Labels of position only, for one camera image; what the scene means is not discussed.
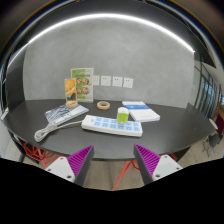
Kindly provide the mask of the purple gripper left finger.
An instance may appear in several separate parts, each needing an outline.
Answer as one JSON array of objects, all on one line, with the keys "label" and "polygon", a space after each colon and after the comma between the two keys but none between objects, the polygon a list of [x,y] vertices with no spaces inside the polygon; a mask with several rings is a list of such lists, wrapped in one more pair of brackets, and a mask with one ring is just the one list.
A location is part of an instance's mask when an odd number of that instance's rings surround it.
[{"label": "purple gripper left finger", "polygon": [[94,146],[90,145],[68,157],[59,156],[46,171],[82,186],[93,156]]}]

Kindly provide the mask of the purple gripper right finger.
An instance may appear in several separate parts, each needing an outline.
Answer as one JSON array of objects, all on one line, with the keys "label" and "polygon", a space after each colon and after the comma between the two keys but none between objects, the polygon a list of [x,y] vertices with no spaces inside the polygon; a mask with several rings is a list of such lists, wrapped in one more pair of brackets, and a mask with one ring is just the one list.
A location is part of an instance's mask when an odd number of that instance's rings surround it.
[{"label": "purple gripper right finger", "polygon": [[134,156],[145,185],[182,169],[169,155],[160,156],[137,144],[134,145]]}]

